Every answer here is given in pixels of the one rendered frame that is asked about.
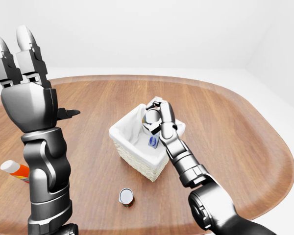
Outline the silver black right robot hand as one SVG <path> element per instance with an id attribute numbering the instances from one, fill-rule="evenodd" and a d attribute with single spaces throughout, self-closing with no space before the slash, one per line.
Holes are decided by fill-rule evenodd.
<path id="1" fill-rule="evenodd" d="M 151 133 L 155 135 L 160 132 L 160 141 L 165 147 L 168 147 L 170 143 L 178 139 L 177 125 L 175 123 L 172 106 L 161 97 L 155 96 L 152 101 L 146 105 L 146 111 L 149 109 L 156 109 L 161 115 L 160 120 L 152 125 L 155 129 L 153 129 Z"/>

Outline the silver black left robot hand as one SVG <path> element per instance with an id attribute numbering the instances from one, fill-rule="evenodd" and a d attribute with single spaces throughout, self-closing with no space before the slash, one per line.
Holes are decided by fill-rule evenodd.
<path id="1" fill-rule="evenodd" d="M 47 80 L 47 67 L 31 31 L 17 28 L 18 65 L 0 37 L 2 104 L 10 119 L 24 133 L 50 129 L 57 121 L 78 115 L 79 110 L 59 108 L 56 90 Z"/>

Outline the silver-topped soup can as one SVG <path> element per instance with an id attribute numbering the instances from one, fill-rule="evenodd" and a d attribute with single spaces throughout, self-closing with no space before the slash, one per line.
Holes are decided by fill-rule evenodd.
<path id="1" fill-rule="evenodd" d="M 149 109 L 143 116 L 143 119 L 142 119 L 143 126 L 151 132 L 153 129 L 155 129 L 155 127 L 152 127 L 152 125 L 158 122 L 160 118 L 161 118 L 161 115 L 158 110 Z"/>

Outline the blue white cream cheese box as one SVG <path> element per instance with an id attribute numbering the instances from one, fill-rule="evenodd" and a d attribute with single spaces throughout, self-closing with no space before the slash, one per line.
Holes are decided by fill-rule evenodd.
<path id="1" fill-rule="evenodd" d="M 155 135 L 151 135 L 148 141 L 148 145 L 154 149 L 157 148 L 159 143 L 159 134 L 156 133 Z"/>

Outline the white woven basket with liner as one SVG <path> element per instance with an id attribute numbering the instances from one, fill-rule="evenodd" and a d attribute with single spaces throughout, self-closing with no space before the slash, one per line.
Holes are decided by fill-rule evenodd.
<path id="1" fill-rule="evenodd" d="M 165 147 L 160 142 L 156 148 L 148 145 L 150 132 L 143 127 L 146 105 L 136 108 L 109 129 L 119 155 L 142 175 L 155 181 L 169 161 Z"/>

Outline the orange bottle with white cap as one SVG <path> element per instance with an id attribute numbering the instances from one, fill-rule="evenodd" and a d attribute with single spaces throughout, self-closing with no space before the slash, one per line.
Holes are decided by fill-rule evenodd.
<path id="1" fill-rule="evenodd" d="M 8 160 L 1 164 L 0 169 L 26 183 L 29 183 L 30 170 L 28 166 L 19 164 L 13 160 Z"/>

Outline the small red-labelled tin can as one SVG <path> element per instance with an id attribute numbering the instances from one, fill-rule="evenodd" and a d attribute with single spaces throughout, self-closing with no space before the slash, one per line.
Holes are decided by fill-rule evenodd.
<path id="1" fill-rule="evenodd" d="M 129 188 L 123 188 L 119 193 L 119 202 L 125 207 L 131 207 L 135 201 L 134 193 Z"/>

